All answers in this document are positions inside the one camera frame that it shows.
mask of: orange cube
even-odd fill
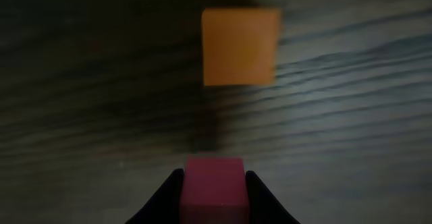
[[[278,9],[204,10],[204,85],[272,84],[280,17]]]

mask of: red block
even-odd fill
[[[189,159],[180,198],[181,224],[247,224],[248,220],[243,160]]]

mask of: gray wooden tabletop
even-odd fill
[[[432,222],[432,0],[1,1],[0,222],[123,223],[196,144],[301,223]],[[283,10],[274,85],[203,88],[208,5]]]

